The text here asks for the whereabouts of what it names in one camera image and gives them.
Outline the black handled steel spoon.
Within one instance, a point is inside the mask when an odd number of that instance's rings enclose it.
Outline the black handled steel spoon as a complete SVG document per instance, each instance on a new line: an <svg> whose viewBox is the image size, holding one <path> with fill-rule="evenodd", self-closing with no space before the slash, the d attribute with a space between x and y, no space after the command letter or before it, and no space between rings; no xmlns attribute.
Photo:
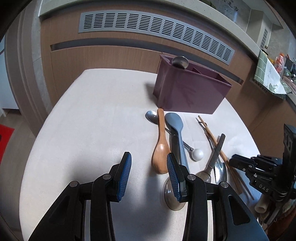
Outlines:
<svg viewBox="0 0 296 241"><path fill-rule="evenodd" d="M177 162L180 163L179 141L176 134L171 134L170 145L171 145L171 152L175 155ZM172 211L179 211L185 206L185 203L178 202L176 197L174 196L170 178L166 180L166 183L164 186L164 200L167 207Z"/></svg>

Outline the wooden spoon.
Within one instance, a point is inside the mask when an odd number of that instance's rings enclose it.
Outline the wooden spoon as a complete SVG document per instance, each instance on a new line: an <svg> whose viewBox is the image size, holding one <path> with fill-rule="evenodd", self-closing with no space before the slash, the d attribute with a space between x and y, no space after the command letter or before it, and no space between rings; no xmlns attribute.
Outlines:
<svg viewBox="0 0 296 241"><path fill-rule="evenodd" d="M170 153L170 147L166 139L164 110L158 108L157 114L159 120L159 138L152 154L152 165L157 173L165 174L168 173L167 155Z"/></svg>

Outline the grey blue plastic spoon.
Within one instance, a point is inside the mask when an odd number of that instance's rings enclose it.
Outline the grey blue plastic spoon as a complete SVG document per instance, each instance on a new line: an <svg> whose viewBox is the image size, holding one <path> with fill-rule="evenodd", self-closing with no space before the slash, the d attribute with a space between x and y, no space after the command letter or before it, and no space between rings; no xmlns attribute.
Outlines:
<svg viewBox="0 0 296 241"><path fill-rule="evenodd" d="M165 121L166 121L166 124L168 124L169 127L177 133L178 142L179 142L178 146L179 146L180 164L185 166L189 171L190 168L188 165L187 156L185 153L185 148L184 148L183 139L182 139L182 129L183 129L182 119L176 113L167 113L165 115Z"/></svg>

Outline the purple plastic utensil holder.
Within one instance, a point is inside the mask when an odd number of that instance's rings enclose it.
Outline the purple plastic utensil holder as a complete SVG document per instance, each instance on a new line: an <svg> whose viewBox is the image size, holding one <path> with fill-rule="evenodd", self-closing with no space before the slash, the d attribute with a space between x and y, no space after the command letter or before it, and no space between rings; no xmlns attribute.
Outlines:
<svg viewBox="0 0 296 241"><path fill-rule="evenodd" d="M193 61L186 69L161 54L153 95L165 111L213 114L232 85L219 73Z"/></svg>

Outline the green checked towel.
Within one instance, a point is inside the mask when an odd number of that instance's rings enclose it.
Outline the green checked towel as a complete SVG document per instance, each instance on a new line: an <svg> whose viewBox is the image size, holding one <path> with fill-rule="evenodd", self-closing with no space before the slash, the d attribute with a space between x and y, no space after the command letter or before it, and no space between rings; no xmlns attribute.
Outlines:
<svg viewBox="0 0 296 241"><path fill-rule="evenodd" d="M282 80L275 67L262 50L255 70L253 80L267 92L285 99L285 96L292 93L292 89Z"/></svg>

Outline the orange bottle on counter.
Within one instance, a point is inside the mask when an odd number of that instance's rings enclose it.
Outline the orange bottle on counter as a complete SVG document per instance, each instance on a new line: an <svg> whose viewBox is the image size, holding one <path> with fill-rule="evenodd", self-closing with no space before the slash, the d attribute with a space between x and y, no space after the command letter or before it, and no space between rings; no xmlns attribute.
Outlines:
<svg viewBox="0 0 296 241"><path fill-rule="evenodd" d="M279 75L281 75L282 71L283 71L283 68L284 68L284 54L283 53L280 53L276 57L275 62L274 62L274 67L275 67L277 73Z"/></svg>

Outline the red floor mat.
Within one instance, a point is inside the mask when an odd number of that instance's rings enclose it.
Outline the red floor mat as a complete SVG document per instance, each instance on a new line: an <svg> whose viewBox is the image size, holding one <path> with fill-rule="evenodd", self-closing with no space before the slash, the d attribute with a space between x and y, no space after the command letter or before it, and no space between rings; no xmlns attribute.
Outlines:
<svg viewBox="0 0 296 241"><path fill-rule="evenodd" d="M0 125L0 136L1 136L1 140L0 140L0 162L2 161L4 152L6 150L7 144L14 132L14 128L10 128L8 126L5 125Z"/></svg>

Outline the steel ladle in holder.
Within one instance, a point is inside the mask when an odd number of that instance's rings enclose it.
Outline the steel ladle in holder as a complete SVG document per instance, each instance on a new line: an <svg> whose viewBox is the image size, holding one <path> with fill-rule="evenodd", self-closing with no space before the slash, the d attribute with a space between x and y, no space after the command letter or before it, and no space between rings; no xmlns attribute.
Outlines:
<svg viewBox="0 0 296 241"><path fill-rule="evenodd" d="M184 56L176 56L172 59L171 64L180 69L186 69L189 66L189 60Z"/></svg>

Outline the white cabinet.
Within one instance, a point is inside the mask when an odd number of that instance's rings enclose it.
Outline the white cabinet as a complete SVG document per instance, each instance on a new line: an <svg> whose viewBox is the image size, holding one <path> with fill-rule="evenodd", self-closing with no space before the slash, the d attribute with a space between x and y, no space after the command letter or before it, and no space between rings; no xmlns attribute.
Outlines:
<svg viewBox="0 0 296 241"><path fill-rule="evenodd" d="M8 73L6 70L6 56L5 56L5 37L1 40L1 58L0 58L0 91L1 91L1 116L6 117L9 110L19 109L16 104L15 97L11 90Z"/></svg>

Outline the grey ventilation grille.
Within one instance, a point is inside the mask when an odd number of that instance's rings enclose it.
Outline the grey ventilation grille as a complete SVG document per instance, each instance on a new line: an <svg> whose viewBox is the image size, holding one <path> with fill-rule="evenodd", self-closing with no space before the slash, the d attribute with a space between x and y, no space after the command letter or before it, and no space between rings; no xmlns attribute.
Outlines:
<svg viewBox="0 0 296 241"><path fill-rule="evenodd" d="M235 50L211 34L167 16L131 10L81 13L79 33L131 32L172 40L206 53L229 65Z"/></svg>

